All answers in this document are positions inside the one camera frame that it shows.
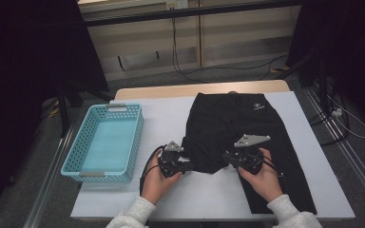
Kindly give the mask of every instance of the black pants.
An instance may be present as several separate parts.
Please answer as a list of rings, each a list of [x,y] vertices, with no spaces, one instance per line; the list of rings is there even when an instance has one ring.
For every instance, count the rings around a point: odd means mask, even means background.
[[[216,173],[228,165],[221,154],[233,152],[234,143],[243,134],[270,136],[257,144],[271,151],[284,193],[299,211],[317,213],[304,173],[298,162],[286,128],[277,111],[263,94],[198,94],[186,123],[182,140],[184,156],[194,163],[194,171]],[[240,177],[242,188],[253,214],[271,214],[267,202]]]

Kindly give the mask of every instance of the gray sleeve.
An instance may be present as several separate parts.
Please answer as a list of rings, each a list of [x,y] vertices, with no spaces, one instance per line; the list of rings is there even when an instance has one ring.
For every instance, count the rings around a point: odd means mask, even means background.
[[[129,211],[121,211],[108,225],[107,228],[133,227],[143,228],[150,214],[156,209],[148,200],[137,197]]]
[[[277,228],[320,228],[316,217],[310,212],[301,212],[293,205],[288,195],[282,195],[268,203],[268,208],[271,209],[278,219]]]

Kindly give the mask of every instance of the gray carpet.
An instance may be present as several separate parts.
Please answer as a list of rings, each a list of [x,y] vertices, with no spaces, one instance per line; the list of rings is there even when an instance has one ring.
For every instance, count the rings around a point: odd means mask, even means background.
[[[265,61],[256,61],[252,63],[232,64],[224,67],[251,67],[263,64]],[[282,67],[284,59],[279,59],[272,64],[274,67]],[[220,82],[239,82],[239,81],[256,81],[262,78],[268,71],[268,66],[256,69],[206,69],[196,73],[188,74],[191,79],[202,80],[209,83]],[[272,79],[276,75],[270,73],[265,79]],[[289,86],[296,92],[298,101],[305,115],[308,118],[315,116],[317,113],[311,106],[311,103],[298,83],[296,76],[286,79]],[[123,79],[110,82],[109,95],[114,96],[116,91],[123,87],[138,86],[168,86],[168,85],[186,85],[196,84],[198,82],[187,80],[177,72],[162,73],[157,75],[145,76],[142,78]],[[104,103],[104,101],[89,94],[81,94],[85,100],[82,107],[69,107],[69,118],[75,125],[80,125],[84,114],[90,105]],[[345,98],[348,110],[360,117],[357,108]],[[365,134],[363,126],[357,121],[351,119],[351,129],[359,134]],[[326,127],[321,123],[313,126],[318,140],[321,143],[332,140]],[[5,227],[23,227],[31,207],[36,199],[40,187],[44,181],[54,153],[57,150],[61,135],[61,120],[59,115],[53,118],[43,118],[38,128],[37,134],[32,145],[29,148],[28,156],[23,161],[21,168],[14,174],[15,183],[8,186],[0,199],[0,228]],[[365,139],[360,139],[354,135],[349,135],[347,141],[357,152],[358,156],[365,163]],[[356,218],[343,221],[324,221],[324,227],[365,227],[365,188],[359,181],[352,167],[346,161],[336,144],[323,147],[323,151],[332,165],[334,171],[340,176],[339,182],[342,186],[348,201],[354,209]],[[106,227],[107,221],[84,222],[71,218],[70,212],[73,203],[77,197],[79,183],[69,178],[64,178],[60,174],[56,175],[54,185],[44,213],[41,216],[38,227]],[[252,222],[232,222],[221,223],[220,227],[268,227],[270,223],[252,223]],[[199,223],[153,223],[151,227],[201,227]]]

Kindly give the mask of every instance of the basket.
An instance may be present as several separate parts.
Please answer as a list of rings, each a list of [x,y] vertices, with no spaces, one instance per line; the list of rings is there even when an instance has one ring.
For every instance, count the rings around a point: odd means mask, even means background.
[[[143,125],[140,104],[91,106],[61,174],[76,181],[130,182]]]

